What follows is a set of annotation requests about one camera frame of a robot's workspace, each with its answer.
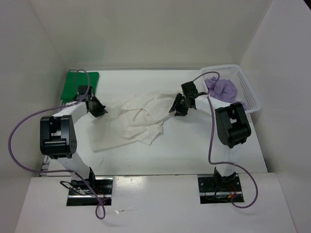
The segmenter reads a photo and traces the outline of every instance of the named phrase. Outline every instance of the white table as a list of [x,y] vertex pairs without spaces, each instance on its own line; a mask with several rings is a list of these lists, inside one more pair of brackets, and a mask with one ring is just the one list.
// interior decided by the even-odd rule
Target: white table
[[[200,204],[196,175],[115,177],[104,220],[95,217],[95,206],[66,207],[68,191],[59,181],[69,177],[32,178],[16,233],[296,232],[277,175],[254,178],[258,200],[240,210],[231,203]],[[254,185],[246,174],[240,181],[249,203]]]
[[[102,70],[96,95],[101,102],[119,100],[124,96],[149,93],[157,90],[179,90],[180,85],[193,80],[198,70]],[[201,80],[195,82],[203,91]],[[239,164],[250,172],[267,172],[260,150],[254,125],[252,135],[241,149]],[[207,161],[211,117],[198,110],[190,109],[185,117],[172,117],[164,123],[164,134],[158,136],[152,145],[140,142],[119,148],[94,153],[91,150],[87,131],[92,124],[89,114],[75,124],[78,149],[81,158],[96,175],[164,175],[164,174],[207,174],[214,166]],[[221,160],[224,145],[217,134],[214,137],[212,160]],[[51,160],[49,170],[62,169]],[[68,176],[53,173],[49,176]]]

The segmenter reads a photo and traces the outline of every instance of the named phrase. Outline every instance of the crumpled cloth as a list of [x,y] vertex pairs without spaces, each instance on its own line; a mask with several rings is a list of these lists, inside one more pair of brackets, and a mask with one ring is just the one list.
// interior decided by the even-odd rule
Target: crumpled cloth
[[216,77],[205,80],[206,86],[209,90],[211,89],[209,91],[209,95],[211,97],[227,103],[239,102],[243,105],[244,110],[248,110],[247,104],[245,104],[243,101],[235,101],[238,90],[231,80],[219,79],[216,85],[214,85],[216,81]]
[[107,114],[95,119],[89,131],[94,152],[134,142],[150,145],[163,133],[163,122],[169,117],[176,92],[152,92],[129,96],[106,103]]

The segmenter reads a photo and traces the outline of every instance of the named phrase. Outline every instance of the plastic basket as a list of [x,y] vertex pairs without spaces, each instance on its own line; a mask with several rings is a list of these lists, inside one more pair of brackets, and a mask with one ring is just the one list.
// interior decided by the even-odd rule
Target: plastic basket
[[[260,110],[261,105],[256,97],[256,94],[249,84],[249,81],[247,80],[243,70],[238,65],[206,67],[202,68],[200,71],[201,74],[209,71],[217,71],[220,74],[220,79],[230,79],[238,90],[238,94],[235,100],[243,101],[247,104],[248,110],[245,111],[246,113],[253,113]],[[216,74],[206,74],[202,76],[202,82],[206,92],[208,89],[205,84],[205,79],[210,79],[213,76],[217,77]]]

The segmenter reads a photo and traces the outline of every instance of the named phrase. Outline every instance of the purple towel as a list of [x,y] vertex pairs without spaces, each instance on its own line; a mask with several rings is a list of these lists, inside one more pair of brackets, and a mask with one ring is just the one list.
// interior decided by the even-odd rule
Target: purple towel
[[219,79],[214,86],[214,83],[216,81],[216,77],[212,77],[211,79],[205,79],[205,84],[208,89],[212,88],[212,90],[209,91],[210,96],[227,103],[240,102],[243,105],[244,110],[248,109],[247,105],[244,102],[235,101],[238,90],[231,80]]

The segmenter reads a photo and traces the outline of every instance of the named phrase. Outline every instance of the white wall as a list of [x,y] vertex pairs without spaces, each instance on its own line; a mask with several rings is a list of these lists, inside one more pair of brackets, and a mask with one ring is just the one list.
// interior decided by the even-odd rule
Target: white wall
[[67,68],[240,63],[270,0],[30,0]]
[[[0,232],[14,232],[31,173],[16,166],[7,150],[10,131],[26,115],[59,104],[65,69],[26,0],[0,0]],[[23,125],[13,151],[39,168],[39,119]]]
[[253,119],[268,167],[298,232],[310,232],[311,10],[303,0],[272,1],[241,66],[260,96]]

